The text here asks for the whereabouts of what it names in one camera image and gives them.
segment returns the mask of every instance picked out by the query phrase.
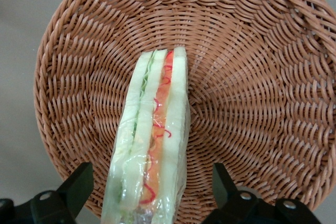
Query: basket weave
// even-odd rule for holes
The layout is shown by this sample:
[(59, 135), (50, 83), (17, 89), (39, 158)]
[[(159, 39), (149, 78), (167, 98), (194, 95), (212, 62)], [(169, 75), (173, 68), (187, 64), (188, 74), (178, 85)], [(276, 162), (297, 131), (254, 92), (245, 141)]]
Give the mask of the basket weave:
[(94, 165), (100, 216), (113, 141), (143, 51), (185, 46), (191, 132), (176, 223), (216, 205), (212, 164), (266, 202), (315, 209), (336, 184), (336, 19), (324, 0), (64, 0), (42, 38), (35, 107), (63, 179)]

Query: black clamp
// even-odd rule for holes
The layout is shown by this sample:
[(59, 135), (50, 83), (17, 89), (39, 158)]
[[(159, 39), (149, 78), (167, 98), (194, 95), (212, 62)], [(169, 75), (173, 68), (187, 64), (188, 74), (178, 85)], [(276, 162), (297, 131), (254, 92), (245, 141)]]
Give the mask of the black clamp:
[(223, 164), (214, 164), (213, 193), (218, 206), (202, 224), (321, 224), (298, 200), (278, 199), (272, 206), (238, 190)]
[(82, 163), (56, 191), (44, 191), (16, 207), (11, 199), (0, 199), (0, 223), (75, 224), (92, 191), (92, 164)]

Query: plastic-wrapped sandwich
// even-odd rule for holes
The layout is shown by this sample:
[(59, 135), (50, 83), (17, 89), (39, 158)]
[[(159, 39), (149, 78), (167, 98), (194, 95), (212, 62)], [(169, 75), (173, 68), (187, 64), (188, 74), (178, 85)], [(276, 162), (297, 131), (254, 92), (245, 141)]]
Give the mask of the plastic-wrapped sandwich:
[(102, 224), (171, 224), (186, 184), (190, 129), (184, 47), (144, 52), (127, 92)]

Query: woven basket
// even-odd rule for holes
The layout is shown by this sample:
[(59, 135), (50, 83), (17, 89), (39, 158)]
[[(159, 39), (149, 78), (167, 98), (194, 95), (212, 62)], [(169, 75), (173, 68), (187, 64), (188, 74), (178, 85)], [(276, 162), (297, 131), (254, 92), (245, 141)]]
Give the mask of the woven basket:
[(191, 132), (176, 223), (216, 205), (212, 164), (266, 202), (315, 209), (336, 184), (336, 19), (324, 0), (64, 0), (43, 35), (35, 106), (63, 179), (94, 165), (101, 214), (113, 141), (143, 51), (185, 46)]

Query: gray table surface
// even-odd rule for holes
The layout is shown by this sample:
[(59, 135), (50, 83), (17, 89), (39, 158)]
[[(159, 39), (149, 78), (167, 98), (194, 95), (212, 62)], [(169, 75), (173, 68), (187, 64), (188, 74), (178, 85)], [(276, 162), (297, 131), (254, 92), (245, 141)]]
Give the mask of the gray table surface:
[[(36, 125), (33, 82), (36, 53), (62, 0), (0, 0), (0, 198), (21, 204), (55, 189), (61, 179), (43, 147)], [(336, 0), (326, 0), (336, 9)], [(336, 190), (314, 212), (336, 223)], [(99, 223), (84, 208), (78, 223)]]

